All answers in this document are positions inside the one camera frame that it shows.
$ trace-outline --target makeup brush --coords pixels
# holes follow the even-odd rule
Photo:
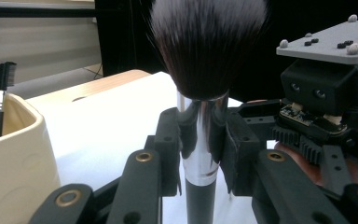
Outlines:
[[[213,222],[228,89],[266,17],[264,0],[156,0],[152,6],[152,39],[178,90],[189,224]]]
[[[16,64],[12,62],[0,63],[0,136],[4,125],[4,101],[8,86],[14,85],[14,71]]]

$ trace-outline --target wall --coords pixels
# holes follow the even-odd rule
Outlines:
[[[0,62],[17,64],[15,83],[101,62],[92,18],[0,18]]]

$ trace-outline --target black bristles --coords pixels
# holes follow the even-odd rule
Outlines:
[[[15,70],[15,63],[0,63],[0,91],[6,91],[8,86],[14,85]]]
[[[151,29],[179,92],[207,100],[227,92],[266,17],[264,0],[156,0]]]

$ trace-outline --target gear teeth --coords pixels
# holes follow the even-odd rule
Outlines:
[[[297,132],[279,126],[272,128],[272,138],[275,139],[275,141],[279,141],[290,146],[298,146],[299,142],[299,134]]]
[[[320,164],[322,148],[303,135],[300,137],[299,151],[310,163]]]

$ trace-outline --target silver ferrule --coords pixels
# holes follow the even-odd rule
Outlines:
[[[186,179],[208,186],[217,176],[226,136],[228,92],[212,100],[193,100],[178,92],[179,137]]]
[[[4,111],[5,91],[0,91],[0,112]]]

